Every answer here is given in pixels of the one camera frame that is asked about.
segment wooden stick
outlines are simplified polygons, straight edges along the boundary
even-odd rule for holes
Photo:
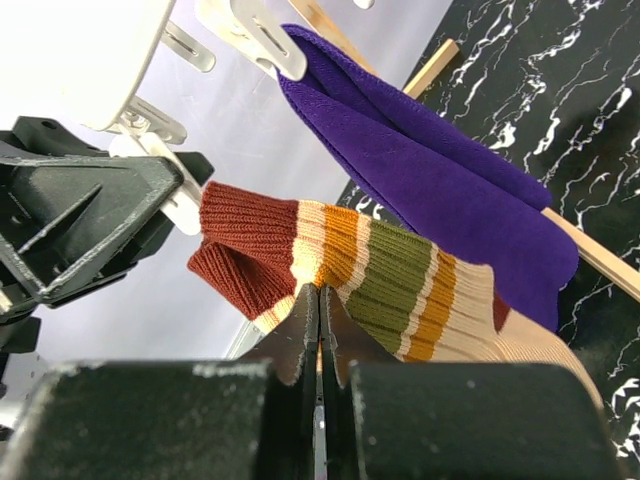
[[[289,0],[289,3],[320,36],[340,48],[369,73],[376,74],[371,65],[360,55],[315,0]],[[454,40],[448,39],[445,41],[433,57],[407,84],[404,88],[404,93],[414,99],[418,98],[458,52],[459,48]],[[636,301],[640,302],[640,272],[553,210],[545,208],[542,214],[558,225],[576,242],[580,256],[587,263],[609,278]]]
[[[451,38],[447,39],[442,46],[438,49],[433,57],[429,59],[424,67],[420,69],[416,76],[404,87],[403,92],[409,95],[411,98],[418,98],[436,79],[442,70],[449,64],[453,57],[455,57],[460,49],[455,40]]]
[[[542,214],[576,242],[580,256],[587,263],[640,302],[640,273],[637,270],[550,208],[545,208]]]

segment purple cloth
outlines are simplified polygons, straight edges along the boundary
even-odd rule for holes
[[[491,265],[502,299],[555,331],[558,291],[578,250],[540,213],[550,193],[315,33],[285,30],[308,70],[300,82],[280,77],[280,86],[354,181],[410,230]]]

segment striped sock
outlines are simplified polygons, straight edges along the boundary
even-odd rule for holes
[[[489,266],[352,210],[215,182],[200,216],[204,241],[189,268],[265,333],[289,314],[302,285],[330,285],[401,360],[559,364],[601,403],[571,350],[495,295]]]

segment cream stripe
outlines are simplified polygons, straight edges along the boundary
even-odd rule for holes
[[[433,361],[504,361],[495,346],[493,328],[493,270],[488,265],[456,262],[456,292],[447,326],[442,330]],[[474,274],[472,283],[464,279]]]
[[[306,283],[313,283],[322,266],[325,241],[325,213],[321,203],[298,202],[296,238],[293,241],[293,264],[290,271],[296,279],[295,296]]]
[[[296,297],[293,295],[288,295],[278,300],[273,307],[256,317],[253,321],[254,325],[258,327],[262,333],[267,334],[271,332],[271,330],[276,328],[278,324],[289,315],[295,301]]]
[[[409,353],[409,349],[411,348],[411,336],[414,335],[418,331],[418,327],[420,326],[420,315],[427,308],[426,298],[429,297],[431,293],[431,288],[433,288],[433,274],[438,269],[438,247],[436,244],[432,244],[431,246],[431,260],[429,262],[429,267],[424,272],[424,283],[422,284],[422,288],[420,289],[420,293],[416,299],[416,304],[413,307],[413,310],[409,314],[409,325],[404,332],[400,335],[400,348],[396,352],[396,357],[400,360],[404,360],[407,353]]]
[[[358,216],[358,230],[356,232],[356,261],[353,265],[351,277],[347,282],[338,288],[338,296],[343,304],[347,304],[347,300],[357,288],[362,285],[365,278],[365,269],[369,265],[369,236],[371,234],[371,217],[367,215]]]

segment black marble surface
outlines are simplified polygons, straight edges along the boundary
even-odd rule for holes
[[[539,179],[556,211],[639,268],[640,0],[454,0],[415,71],[447,38],[462,55],[420,100]],[[398,223],[353,183],[339,204]],[[618,456],[640,478],[640,304],[582,261],[560,318],[606,402]]]

